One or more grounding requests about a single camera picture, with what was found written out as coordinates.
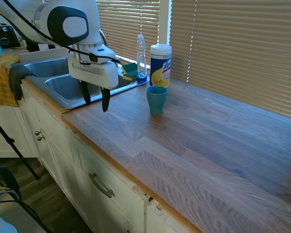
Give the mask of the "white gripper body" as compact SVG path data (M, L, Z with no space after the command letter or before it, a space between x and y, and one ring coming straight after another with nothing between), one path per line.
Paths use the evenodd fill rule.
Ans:
M118 85L117 66L111 61L84 67L73 56L68 56L68 70L71 77L103 88L113 89Z

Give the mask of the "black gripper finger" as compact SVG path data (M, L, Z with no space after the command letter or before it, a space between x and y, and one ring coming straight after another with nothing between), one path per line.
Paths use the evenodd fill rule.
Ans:
M88 83L85 81L79 81L79 88L86 105L89 105L91 103L91 97L88 90Z
M111 91L107 88L102 87L101 94L102 94L102 110L103 112L106 112L109 108Z

